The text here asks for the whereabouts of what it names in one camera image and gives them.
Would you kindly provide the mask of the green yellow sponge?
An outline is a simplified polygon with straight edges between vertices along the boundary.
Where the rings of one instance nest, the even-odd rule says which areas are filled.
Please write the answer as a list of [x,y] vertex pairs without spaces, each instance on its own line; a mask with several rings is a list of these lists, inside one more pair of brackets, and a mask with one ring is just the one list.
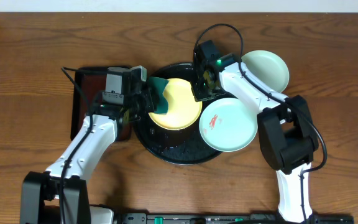
[[168,101],[163,95],[168,83],[167,79],[159,77],[150,77],[147,80],[155,114],[167,114],[168,112]]

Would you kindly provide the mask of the yellow plate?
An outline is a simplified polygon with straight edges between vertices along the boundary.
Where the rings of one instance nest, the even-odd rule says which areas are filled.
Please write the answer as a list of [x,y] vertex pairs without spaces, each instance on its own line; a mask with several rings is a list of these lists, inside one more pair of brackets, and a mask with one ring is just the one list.
[[151,120],[167,130],[180,130],[191,126],[200,116],[203,103],[195,101],[191,84],[181,78],[169,78],[163,91],[167,101],[166,113],[149,113]]

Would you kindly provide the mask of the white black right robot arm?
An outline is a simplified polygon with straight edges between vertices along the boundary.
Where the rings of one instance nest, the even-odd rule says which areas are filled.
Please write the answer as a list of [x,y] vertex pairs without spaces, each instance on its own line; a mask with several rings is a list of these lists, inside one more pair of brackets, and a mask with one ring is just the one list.
[[199,130],[207,145],[221,152],[245,148],[255,138],[276,172],[278,212],[288,222],[311,216],[308,169],[318,148],[306,101],[288,97],[286,63],[273,52],[255,50],[238,57],[197,50],[197,77],[191,87],[197,101],[209,101]]

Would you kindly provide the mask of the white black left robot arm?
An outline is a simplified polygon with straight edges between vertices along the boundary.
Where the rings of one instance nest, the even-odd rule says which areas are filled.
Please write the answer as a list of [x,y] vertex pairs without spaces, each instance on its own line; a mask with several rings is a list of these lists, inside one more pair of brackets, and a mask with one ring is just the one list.
[[81,129],[44,172],[29,172],[22,184],[20,223],[113,223],[114,211],[91,205],[87,182],[106,149],[141,112],[154,111],[159,94],[137,85],[126,94],[101,90],[88,103]]

